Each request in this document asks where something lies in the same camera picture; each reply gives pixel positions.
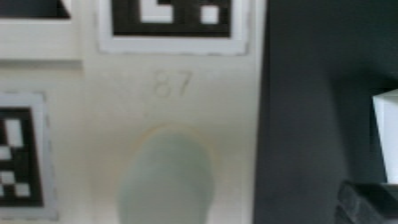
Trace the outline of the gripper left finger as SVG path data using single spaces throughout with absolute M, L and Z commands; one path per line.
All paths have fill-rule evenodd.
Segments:
M 214 191 L 205 145 L 193 135 L 157 133 L 141 145 L 122 184 L 122 224 L 207 224 Z

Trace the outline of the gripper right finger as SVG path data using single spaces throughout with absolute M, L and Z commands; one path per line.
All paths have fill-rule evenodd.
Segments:
M 335 224 L 398 224 L 398 184 L 342 183 Z

